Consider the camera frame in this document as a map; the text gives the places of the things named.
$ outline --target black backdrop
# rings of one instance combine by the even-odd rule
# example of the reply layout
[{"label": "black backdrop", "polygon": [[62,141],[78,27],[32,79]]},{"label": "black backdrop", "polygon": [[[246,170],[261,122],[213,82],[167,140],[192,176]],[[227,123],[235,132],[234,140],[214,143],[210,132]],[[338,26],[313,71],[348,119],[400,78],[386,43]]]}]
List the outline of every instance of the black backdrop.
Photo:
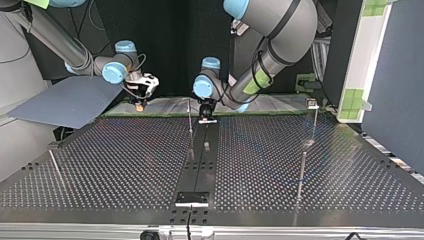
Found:
[{"label": "black backdrop", "polygon": [[112,42],[129,39],[147,54],[144,65],[160,80],[156,96],[190,95],[205,56],[218,57],[228,78],[231,18],[222,0],[98,0]]}]

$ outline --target white wall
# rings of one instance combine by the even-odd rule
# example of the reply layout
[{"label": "white wall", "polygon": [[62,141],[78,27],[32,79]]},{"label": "white wall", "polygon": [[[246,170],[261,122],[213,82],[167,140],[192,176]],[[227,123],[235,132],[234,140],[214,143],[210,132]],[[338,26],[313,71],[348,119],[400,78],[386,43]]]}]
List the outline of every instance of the white wall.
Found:
[{"label": "white wall", "polygon": [[44,91],[48,84],[30,52],[21,28],[0,13],[0,181],[46,151],[54,141],[53,126],[12,119],[11,109]]}]

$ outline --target black clamp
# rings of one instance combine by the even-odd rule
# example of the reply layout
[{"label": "black clamp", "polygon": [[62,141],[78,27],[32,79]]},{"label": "black clamp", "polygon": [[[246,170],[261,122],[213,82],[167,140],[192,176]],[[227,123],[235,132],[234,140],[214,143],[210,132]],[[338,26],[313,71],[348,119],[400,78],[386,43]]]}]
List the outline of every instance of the black clamp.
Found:
[{"label": "black clamp", "polygon": [[214,99],[201,99],[199,100],[199,123],[217,123],[217,120],[213,118],[213,112],[215,111],[216,101]]}]

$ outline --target metal rod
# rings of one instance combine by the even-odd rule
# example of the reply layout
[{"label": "metal rod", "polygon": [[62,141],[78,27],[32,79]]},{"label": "metal rod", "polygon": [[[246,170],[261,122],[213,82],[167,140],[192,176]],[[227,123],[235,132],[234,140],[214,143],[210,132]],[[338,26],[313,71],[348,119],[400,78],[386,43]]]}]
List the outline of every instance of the metal rod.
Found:
[{"label": "metal rod", "polygon": [[8,14],[66,63],[73,67],[84,65],[87,58],[84,46],[69,35],[44,10],[34,5],[31,5],[31,9],[34,18],[32,24],[28,22],[21,10]]},{"label": "metal rod", "polygon": [[297,189],[297,200],[299,201],[302,197],[302,186],[303,186],[303,177],[305,174],[305,165],[306,165],[306,152],[302,153],[302,162],[300,163],[300,176],[299,176],[299,186]]},{"label": "metal rod", "polygon": [[59,165],[57,165],[56,158],[54,157],[53,151],[51,149],[49,149],[49,154],[53,161],[54,168],[56,169],[56,171],[60,172]]},{"label": "metal rod", "polygon": [[191,99],[188,99],[187,103],[187,112],[188,112],[188,122],[190,125],[190,136],[193,139],[193,122],[191,121]]},{"label": "metal rod", "polygon": [[317,126],[317,121],[318,121],[318,108],[315,110],[314,127]]}]

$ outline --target green tape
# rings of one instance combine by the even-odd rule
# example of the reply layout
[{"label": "green tape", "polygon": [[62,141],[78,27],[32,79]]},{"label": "green tape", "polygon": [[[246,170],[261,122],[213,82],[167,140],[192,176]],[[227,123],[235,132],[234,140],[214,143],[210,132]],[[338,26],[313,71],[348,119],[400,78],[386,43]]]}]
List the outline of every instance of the green tape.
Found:
[{"label": "green tape", "polygon": [[366,0],[363,16],[383,16],[387,4],[387,0]]},{"label": "green tape", "polygon": [[[259,70],[259,72],[256,73],[256,80],[258,81],[259,86],[262,88],[269,87],[269,78],[263,70]],[[253,95],[257,93],[259,89],[260,88],[255,83],[255,80],[252,79],[250,83],[244,88],[243,92],[249,95]]]},{"label": "green tape", "polygon": [[31,4],[34,4],[35,6],[39,6],[41,8],[47,9],[49,6],[50,0],[25,0],[25,2],[29,2]]},{"label": "green tape", "polygon": [[349,120],[358,119],[363,107],[363,95],[364,90],[362,89],[346,89],[339,118]]}]

